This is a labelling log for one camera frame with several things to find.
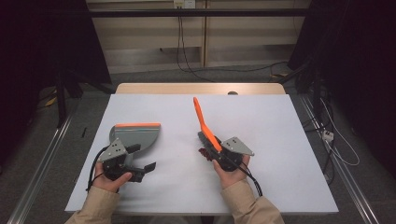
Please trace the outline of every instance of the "wire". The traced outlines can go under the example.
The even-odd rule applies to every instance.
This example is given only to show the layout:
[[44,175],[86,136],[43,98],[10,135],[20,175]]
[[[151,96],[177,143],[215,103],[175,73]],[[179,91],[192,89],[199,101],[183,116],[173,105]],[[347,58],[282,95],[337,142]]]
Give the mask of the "wire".
[[[278,62],[278,63],[273,63],[264,67],[260,67],[260,68],[253,68],[253,69],[246,69],[246,70],[238,70],[238,69],[224,69],[224,68],[206,68],[206,69],[194,69],[192,70],[189,62],[187,60],[187,55],[186,55],[186,50],[185,50],[185,44],[184,44],[184,32],[183,32],[183,20],[181,17],[178,17],[178,42],[177,42],[177,66],[178,68],[183,71],[183,72],[187,72],[187,73],[192,73],[195,77],[198,77],[200,79],[203,79],[205,81],[210,81],[210,82],[215,82],[213,80],[204,78],[204,77],[199,77],[197,76],[195,73],[196,72],[205,72],[205,71],[224,71],[224,72],[255,72],[255,71],[260,71],[263,69],[267,69],[267,68],[271,68],[271,74],[272,74],[272,67],[277,65],[277,64],[281,64],[281,63],[287,63],[287,62]],[[179,63],[179,59],[178,59],[178,51],[180,49],[180,39],[182,42],[182,48],[183,48],[183,54],[184,54],[184,59],[186,60],[186,64],[189,68],[189,70],[185,70],[180,66]]]
[[327,151],[327,148],[326,148],[326,145],[324,144],[324,142],[321,141],[321,143],[322,143],[324,149],[326,149],[326,152],[327,152],[326,163],[325,163],[324,167],[322,168],[322,173],[325,174],[328,162],[330,162],[332,164],[332,177],[330,178],[330,182],[327,183],[327,185],[330,186],[330,184],[334,181],[334,178],[335,178],[334,164],[332,163],[332,159],[330,157],[332,155],[332,150]]
[[303,128],[305,128],[306,126],[308,126],[310,123],[310,121],[316,119],[315,117],[313,117],[312,119],[308,119],[306,121],[301,122],[301,125],[303,126]]
[[[329,106],[330,111],[331,111],[331,117],[333,116],[333,112],[332,112],[332,108]],[[330,119],[327,120],[326,124],[320,124],[319,127],[315,128],[315,129],[310,129],[310,130],[304,130],[306,133],[310,133],[310,132],[314,132],[314,131],[321,131],[322,129],[328,127],[331,124]]]
[[350,144],[348,143],[348,141],[345,139],[345,137],[338,131],[337,127],[335,127],[335,124],[334,124],[334,122],[332,121],[332,117],[331,117],[331,115],[330,115],[329,109],[327,108],[326,104],[324,103],[324,101],[323,101],[321,98],[320,98],[320,101],[323,103],[324,108],[326,109],[326,112],[327,112],[327,114],[328,114],[328,116],[329,116],[329,119],[330,119],[330,122],[332,123],[332,126],[333,126],[334,129],[338,132],[338,134],[340,134],[341,138],[342,138],[342,139],[348,144],[348,146],[352,149],[352,151],[353,151],[353,153],[355,154],[355,156],[356,156],[356,158],[357,158],[358,161],[355,162],[355,163],[351,163],[351,162],[345,161],[345,160],[341,157],[340,154],[338,154],[336,151],[334,151],[333,147],[330,147],[330,144],[329,144],[330,150],[331,150],[331,151],[334,153],[334,155],[335,155],[338,159],[340,159],[343,163],[348,164],[348,165],[351,165],[351,166],[357,166],[357,165],[359,165],[359,163],[361,163],[361,159],[359,158],[358,153],[356,153],[356,151],[355,151],[355,149],[353,148],[353,146],[350,145]]
[[[178,50],[180,49],[180,38],[181,38],[181,42],[183,44],[183,53],[184,53],[184,59],[186,60],[186,64],[187,67],[189,68],[189,71],[184,70],[183,68],[181,68],[180,63],[178,62]],[[204,77],[199,77],[198,75],[196,75],[190,68],[189,65],[189,61],[187,60],[187,55],[186,55],[186,49],[184,47],[184,35],[183,35],[183,20],[181,19],[181,17],[178,17],[178,41],[177,41],[177,66],[178,68],[183,71],[183,72],[190,72],[192,73],[195,77],[198,77],[202,80],[208,81],[208,82],[215,82],[213,80],[204,78]]]
[[102,175],[102,174],[99,174],[99,175],[97,175],[97,176],[92,180],[93,170],[95,169],[96,162],[98,161],[100,155],[101,155],[104,151],[106,151],[107,148],[108,148],[108,146],[102,148],[102,149],[98,152],[98,154],[96,155],[95,159],[93,160],[93,164],[92,164],[91,171],[90,171],[90,178],[88,179],[88,187],[85,189],[85,190],[87,190],[87,191],[90,191],[93,181],[94,181],[99,175]]
[[242,168],[240,165],[237,165],[235,162],[233,162],[233,160],[231,160],[230,158],[228,158],[227,156],[224,155],[224,158],[230,163],[232,164],[234,167],[238,168],[240,171],[242,171],[245,175],[247,175],[254,183],[254,185],[256,186],[256,190],[259,193],[259,196],[262,196],[262,188],[260,187],[259,182],[257,182],[256,178],[253,177],[253,175],[251,174],[250,170],[248,169],[248,166],[246,164],[243,164],[246,166],[246,170],[244,168]]

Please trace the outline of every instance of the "white tabletop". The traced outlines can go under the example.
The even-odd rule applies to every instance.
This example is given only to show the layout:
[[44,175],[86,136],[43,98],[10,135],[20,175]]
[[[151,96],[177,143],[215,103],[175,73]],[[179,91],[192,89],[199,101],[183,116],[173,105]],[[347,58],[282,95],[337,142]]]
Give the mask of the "white tabletop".
[[134,157],[136,166],[156,161],[157,167],[142,183],[127,183],[120,189],[116,212],[228,214],[212,163],[198,152],[202,144],[197,136],[200,126],[193,96],[198,97],[205,123],[214,135],[220,140],[237,136],[254,151],[250,171],[261,184],[263,195],[282,214],[338,212],[288,95],[204,94],[112,95],[65,210],[74,212],[82,207],[93,159],[109,144],[113,125],[160,122],[157,141]]

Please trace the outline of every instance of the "person's right hand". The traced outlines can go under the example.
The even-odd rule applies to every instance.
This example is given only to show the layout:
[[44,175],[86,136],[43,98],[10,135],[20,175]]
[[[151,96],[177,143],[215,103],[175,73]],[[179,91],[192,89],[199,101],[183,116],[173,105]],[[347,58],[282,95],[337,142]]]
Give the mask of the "person's right hand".
[[[247,155],[244,155],[242,162],[248,166],[248,162],[250,161],[250,157]],[[241,163],[241,167],[244,168],[245,170],[247,167]],[[223,169],[221,169],[221,166],[216,160],[213,160],[213,167],[215,168],[216,173],[218,173],[219,178],[220,178],[220,184],[223,189],[226,189],[233,185],[234,183],[243,180],[247,177],[242,171],[239,169],[236,169],[232,172],[226,172]]]

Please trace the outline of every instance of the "sleeve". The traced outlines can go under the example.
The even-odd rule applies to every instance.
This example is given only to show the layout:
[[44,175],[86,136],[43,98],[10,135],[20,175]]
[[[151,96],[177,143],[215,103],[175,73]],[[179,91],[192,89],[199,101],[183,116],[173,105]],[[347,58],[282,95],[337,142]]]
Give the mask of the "sleeve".
[[257,200],[246,181],[241,180],[221,193],[233,214],[235,224],[239,223],[284,223],[279,210],[264,197]]
[[111,215],[119,200],[120,195],[118,193],[92,186],[82,209],[74,213],[65,223],[111,223]]

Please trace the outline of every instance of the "black cable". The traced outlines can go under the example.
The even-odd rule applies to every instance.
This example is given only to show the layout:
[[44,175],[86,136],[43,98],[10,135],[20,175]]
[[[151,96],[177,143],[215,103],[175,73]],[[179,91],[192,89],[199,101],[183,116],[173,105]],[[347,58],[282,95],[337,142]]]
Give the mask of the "black cable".
[[91,171],[90,171],[90,178],[88,179],[88,187],[85,189],[85,190],[87,190],[87,191],[90,191],[93,181],[95,180],[95,178],[97,178],[97,177],[99,176],[99,175],[96,176],[96,177],[92,180],[92,175],[93,175],[93,170],[95,169],[95,165],[96,165],[96,163],[97,163],[97,161],[98,161],[100,155],[102,155],[102,153],[103,153],[104,151],[106,151],[107,148],[108,148],[108,146],[102,148],[102,149],[98,152],[98,154],[96,155],[95,159],[93,160],[93,164],[92,164]]
[[[178,42],[177,42],[177,66],[178,68],[183,71],[183,72],[188,72],[188,73],[193,73],[196,77],[198,77],[195,73],[196,72],[205,72],[205,71],[225,71],[225,72],[255,72],[255,71],[260,71],[266,68],[271,68],[277,64],[281,64],[281,63],[287,63],[287,62],[278,62],[278,63],[273,63],[264,67],[260,67],[260,68],[253,68],[253,69],[247,69],[247,70],[237,70],[237,69],[223,69],[223,68],[206,68],[206,69],[195,69],[192,70],[189,62],[187,60],[187,56],[186,56],[186,50],[185,50],[185,45],[184,45],[184,33],[183,33],[183,20],[181,17],[178,17],[178,22],[179,22],[179,26],[178,26]],[[182,47],[183,47],[183,53],[184,53],[184,58],[186,60],[186,64],[189,68],[189,70],[184,70],[183,68],[181,68],[180,64],[179,64],[179,59],[178,59],[178,51],[180,48],[180,38],[181,38],[181,42],[182,42]],[[206,81],[210,81],[210,82],[214,82],[213,80],[207,79],[207,78],[203,78],[203,77],[198,77],[200,79],[204,79]]]
[[227,156],[223,155],[223,157],[230,163],[232,164],[234,167],[238,168],[240,171],[242,171],[245,175],[247,175],[254,183],[254,185],[256,186],[257,192],[259,193],[259,196],[262,196],[262,188],[260,187],[259,182],[257,182],[256,178],[253,177],[253,175],[251,174],[250,171],[245,170],[244,168],[242,168],[240,165],[237,165],[235,162],[233,162],[233,160],[231,160],[230,158],[228,158]]
[[[327,93],[327,90],[326,90],[326,96],[327,96],[328,98],[330,98],[330,95],[329,95],[329,93]],[[326,103],[326,106],[327,106],[327,108],[329,109],[330,117],[331,117],[331,119],[333,119],[333,112],[332,112],[332,106],[330,105],[330,100],[329,100],[329,99],[326,99],[326,98],[324,98],[324,97],[320,97],[320,99],[322,99],[323,102]],[[333,126],[332,126],[332,123],[331,123],[331,119],[328,119],[327,122],[326,122],[326,124],[324,124],[324,125],[319,125],[319,127],[316,128],[316,129],[304,130],[304,131],[305,131],[306,133],[314,132],[314,131],[321,131],[323,128],[326,128],[326,127],[328,127],[329,125],[331,125],[331,127],[332,127],[332,133],[334,133],[334,129],[333,129]]]
[[312,119],[308,119],[308,120],[306,120],[306,121],[303,121],[303,122],[301,122],[301,125],[303,126],[303,128],[305,128],[306,126],[308,126],[309,125],[309,122],[311,122],[312,120],[314,120],[315,118],[312,118]]
[[[178,50],[179,50],[179,48],[180,48],[180,38],[181,38],[181,42],[182,42],[182,44],[183,44],[184,59],[186,60],[186,64],[187,64],[187,67],[189,68],[189,71],[186,71],[186,70],[184,70],[183,68],[181,68],[180,63],[178,62]],[[189,61],[187,60],[186,49],[185,49],[185,47],[184,47],[183,20],[181,19],[181,17],[178,17],[177,66],[178,66],[178,68],[179,68],[181,71],[192,73],[195,77],[198,77],[198,78],[201,79],[201,80],[205,80],[205,81],[208,81],[208,82],[215,82],[215,81],[213,81],[213,80],[210,80],[210,79],[207,79],[207,78],[204,78],[204,77],[199,77],[198,75],[196,75],[196,74],[191,70],[190,65],[189,65]]]
[[95,181],[95,179],[97,179],[99,176],[103,175],[104,173],[101,173],[99,175],[97,175],[96,177],[93,178],[92,183]]
[[[333,113],[333,111],[332,111],[332,106],[331,106],[331,104],[330,104],[330,100],[327,99],[327,98],[330,98],[330,94],[328,93],[327,90],[325,90],[325,95],[326,95],[326,97],[320,97],[320,99],[321,99],[322,103],[325,104],[325,106],[326,106],[326,107],[328,108],[328,110],[329,110],[329,116],[330,116],[330,117],[329,117],[329,120],[333,120],[334,113]],[[332,124],[331,124],[331,127],[330,127],[330,131],[331,131],[332,133],[334,133],[334,127],[333,127]],[[330,148],[333,148],[333,147],[334,147],[334,141],[335,141],[335,139],[333,139],[333,140],[331,141]],[[329,150],[329,151],[327,150],[326,145],[324,144],[324,141],[323,141],[323,140],[321,141],[321,143],[322,143],[322,145],[323,145],[323,147],[324,147],[324,149],[326,150],[326,153],[327,153],[325,165],[324,165],[324,167],[321,169],[321,170],[322,170],[322,173],[325,174],[325,172],[326,172],[326,170],[327,170],[327,167],[328,167],[329,163],[332,164],[332,175],[331,175],[331,177],[330,177],[330,181],[327,183],[327,184],[330,186],[330,184],[331,184],[331,183],[334,181],[334,179],[335,179],[334,164],[333,164],[332,158],[331,158],[332,150]]]

